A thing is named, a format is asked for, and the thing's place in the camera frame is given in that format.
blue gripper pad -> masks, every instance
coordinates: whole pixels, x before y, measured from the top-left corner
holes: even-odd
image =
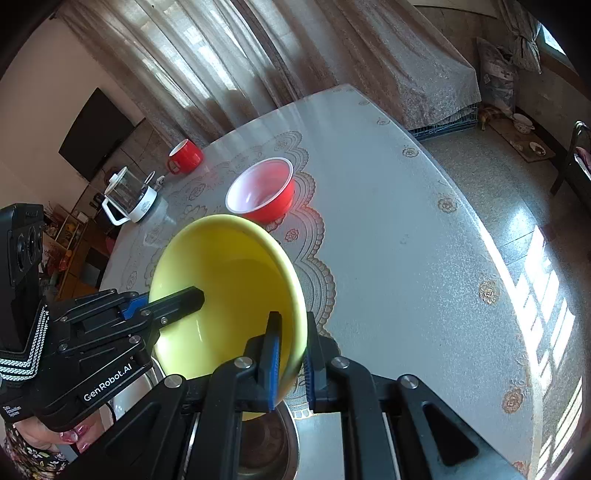
[[[280,339],[277,336],[273,341],[273,360],[271,362],[271,378],[269,379],[269,411],[275,410],[275,399],[279,387],[279,350]]]
[[[306,381],[306,398],[310,410],[314,410],[316,406],[316,396],[314,395],[314,370],[312,368],[312,358],[306,349],[304,354],[304,379]]]
[[[127,309],[121,312],[123,314],[123,318],[125,320],[129,320],[132,316],[134,316],[134,313],[137,309],[143,309],[147,304],[148,294],[144,293],[143,295],[140,295],[129,302]]]

electric kettle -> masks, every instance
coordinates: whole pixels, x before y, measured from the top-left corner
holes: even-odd
[[[150,209],[156,199],[156,191],[147,185],[152,176],[154,173],[142,182],[127,167],[123,167],[118,174],[109,179],[102,206],[113,225],[122,225],[128,220],[139,222]],[[109,204],[115,207],[123,218],[117,220]]]

red bowl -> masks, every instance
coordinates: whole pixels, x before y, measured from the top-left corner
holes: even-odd
[[[226,208],[256,223],[271,223],[293,203],[294,167],[282,157],[267,158],[247,168],[226,194]]]

yellow bowl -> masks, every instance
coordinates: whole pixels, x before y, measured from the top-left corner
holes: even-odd
[[[167,375],[212,373],[265,333],[269,312],[282,316],[277,402],[293,387],[307,342],[306,304],[296,271],[277,241],[232,215],[201,218],[181,230],[154,272],[150,301],[196,286],[205,304],[160,330],[155,352]]]

tiled floor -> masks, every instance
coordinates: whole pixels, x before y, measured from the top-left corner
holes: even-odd
[[[492,129],[426,140],[496,243],[538,345],[543,436],[536,479],[572,453],[589,418],[591,218],[549,161],[526,163]]]

